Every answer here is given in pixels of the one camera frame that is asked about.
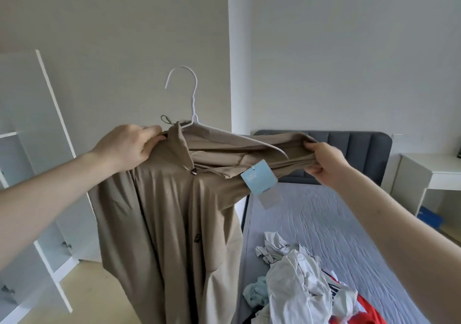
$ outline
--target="white desk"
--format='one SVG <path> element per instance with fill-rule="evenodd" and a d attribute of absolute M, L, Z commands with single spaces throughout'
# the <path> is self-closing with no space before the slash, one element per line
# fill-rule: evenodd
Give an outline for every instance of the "white desk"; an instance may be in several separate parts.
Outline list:
<path fill-rule="evenodd" d="M 403 153 L 391 196 L 418 215 L 427 189 L 461 190 L 461 159 L 448 154 Z M 441 230 L 461 241 L 461 231 L 444 225 Z"/>

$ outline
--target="jacket sleeve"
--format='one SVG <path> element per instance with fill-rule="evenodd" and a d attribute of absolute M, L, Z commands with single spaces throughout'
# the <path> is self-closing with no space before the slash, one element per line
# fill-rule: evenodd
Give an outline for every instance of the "jacket sleeve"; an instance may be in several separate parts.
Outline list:
<path fill-rule="evenodd" d="M 143 323 L 164 322 L 164 285 L 131 171 L 89 191 L 104 268 L 116 277 Z"/>

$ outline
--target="white wardrobe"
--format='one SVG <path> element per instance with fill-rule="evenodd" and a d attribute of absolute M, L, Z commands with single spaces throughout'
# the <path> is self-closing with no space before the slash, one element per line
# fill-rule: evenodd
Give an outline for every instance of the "white wardrobe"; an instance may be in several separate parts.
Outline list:
<path fill-rule="evenodd" d="M 39 51 L 0 54 L 0 111 L 0 189 L 75 157 Z M 0 270 L 0 323 L 17 323 L 38 303 L 71 312 L 60 281 L 80 259 L 101 261 L 87 194 Z"/>

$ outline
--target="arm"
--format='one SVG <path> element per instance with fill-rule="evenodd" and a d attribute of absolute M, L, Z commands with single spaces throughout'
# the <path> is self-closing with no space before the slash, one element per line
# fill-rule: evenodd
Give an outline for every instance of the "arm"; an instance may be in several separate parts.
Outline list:
<path fill-rule="evenodd" d="M 0 191 L 0 269 L 90 188 L 147 160 L 165 139 L 161 131 L 160 126 L 119 126 L 90 152 Z"/>
<path fill-rule="evenodd" d="M 319 165 L 306 171 L 343 198 L 423 314 L 459 321 L 461 248 L 419 221 L 326 143 L 305 146 Z"/>

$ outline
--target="light blue clothing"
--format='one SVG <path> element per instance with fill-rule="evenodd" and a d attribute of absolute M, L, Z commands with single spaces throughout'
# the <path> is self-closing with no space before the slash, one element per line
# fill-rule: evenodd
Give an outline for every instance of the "light blue clothing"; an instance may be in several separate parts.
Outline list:
<path fill-rule="evenodd" d="M 267 293 L 266 277 L 260 276 L 256 283 L 248 284 L 243 290 L 243 297 L 251 308 L 268 305 L 269 295 Z"/>

